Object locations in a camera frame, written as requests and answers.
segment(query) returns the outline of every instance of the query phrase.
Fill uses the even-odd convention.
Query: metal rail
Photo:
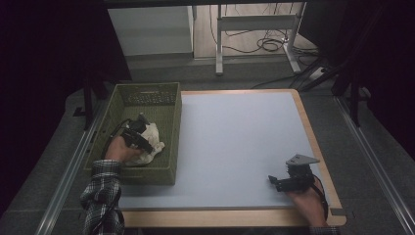
[[[102,118],[104,113],[104,101],[97,101],[95,108],[95,118],[93,119],[89,130],[84,131],[83,135],[70,159],[69,165],[58,184],[58,187],[40,220],[39,226],[35,232],[36,235],[51,234],[56,220],[58,219],[59,213],[64,205],[64,202],[68,196],[69,189],[73,183],[76,173],[82,163],[83,156],[85,155],[88,144],[98,126],[99,120]]]
[[[390,202],[403,229],[405,230],[406,234],[414,235],[415,234],[415,220],[410,209],[407,207],[407,205],[403,201],[402,197],[400,196],[400,193],[393,186],[393,183],[388,177],[388,174],[386,173],[385,169],[382,167],[381,162],[379,161],[376,153],[373,151],[372,147],[370,146],[364,133],[359,127],[356,127],[356,125],[351,120],[350,116],[348,115],[349,112],[348,112],[346,101],[338,97],[336,97],[335,100],[339,104],[348,127],[350,128],[353,136],[356,138],[366,158],[367,163],[372,169],[373,174],[378,180],[385,196]]]

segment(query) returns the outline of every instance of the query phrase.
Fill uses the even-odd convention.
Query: sleeve
[[[339,227],[310,227],[310,235],[340,235]]]
[[[86,210],[83,234],[123,233],[124,219],[118,207],[120,171],[121,163],[117,161],[93,163],[91,182],[80,196],[80,203]]]

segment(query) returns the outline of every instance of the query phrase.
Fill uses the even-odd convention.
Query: gray floor
[[[157,57],[128,58],[134,82],[179,81],[183,90],[288,88],[293,83],[284,56],[226,59],[224,75],[214,74],[214,60]],[[298,87],[298,80],[292,87]],[[356,139],[346,125],[341,109],[330,93],[329,80],[309,92],[300,93],[308,118],[329,168],[339,198],[347,213],[343,234],[406,234],[385,196]],[[83,117],[72,114],[82,107],[82,92],[68,97],[67,111],[38,165],[0,220],[0,234],[33,234],[46,211],[83,132]],[[360,104],[361,129],[378,155],[388,176],[407,206],[414,212],[415,163],[383,129],[365,104]],[[52,234],[80,234],[83,213],[78,198],[88,183],[80,169]],[[212,228],[144,229],[145,234],[288,234],[285,229]],[[127,231],[137,234],[137,229]]]

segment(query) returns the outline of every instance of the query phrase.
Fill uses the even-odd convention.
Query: human hand
[[[315,178],[314,185],[323,192],[320,180]],[[299,213],[308,221],[311,227],[327,227],[324,209],[320,196],[311,187],[305,192],[286,192],[296,205]]]
[[[129,161],[133,156],[138,156],[143,153],[141,149],[131,149],[125,145],[125,140],[121,136],[117,136],[113,139],[108,147],[106,160],[115,160],[122,163]]]

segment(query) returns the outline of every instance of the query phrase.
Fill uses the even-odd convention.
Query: table
[[[340,210],[339,201],[324,158],[318,147],[311,125],[306,116],[304,107],[297,91],[291,89],[278,90],[221,90],[221,91],[183,91],[183,96],[192,95],[223,95],[223,94],[291,94],[298,111],[298,118],[305,131],[309,147],[314,157],[320,160],[319,173],[324,181],[326,195],[328,196],[330,210],[328,223],[341,226],[346,223],[345,215],[334,215],[332,209]],[[128,203],[120,200],[123,208],[126,227],[259,227],[259,226],[304,226],[306,221],[293,207],[230,207],[230,208],[183,208],[183,209],[127,209]]]

